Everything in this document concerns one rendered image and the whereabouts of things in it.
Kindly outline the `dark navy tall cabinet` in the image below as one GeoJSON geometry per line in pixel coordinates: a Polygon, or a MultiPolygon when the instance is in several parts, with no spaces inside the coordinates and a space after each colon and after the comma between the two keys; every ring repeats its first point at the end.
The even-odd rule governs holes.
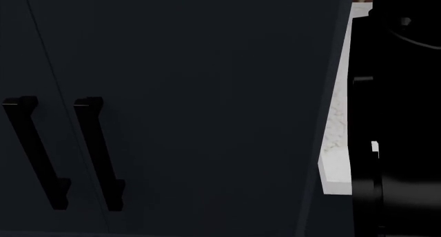
{"type": "Polygon", "coordinates": [[[0,0],[0,237],[302,237],[352,0],[0,0]],[[2,102],[32,120],[55,210],[2,102]],[[103,98],[123,209],[74,102],[103,98]]]}

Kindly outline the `white marble countertop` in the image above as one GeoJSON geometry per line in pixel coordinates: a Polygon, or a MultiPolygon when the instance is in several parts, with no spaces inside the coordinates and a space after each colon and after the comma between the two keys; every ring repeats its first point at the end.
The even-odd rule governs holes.
{"type": "Polygon", "coordinates": [[[365,17],[372,3],[352,3],[331,104],[322,138],[318,169],[325,195],[351,195],[351,168],[347,148],[347,75],[351,26],[355,17],[365,17]]]}

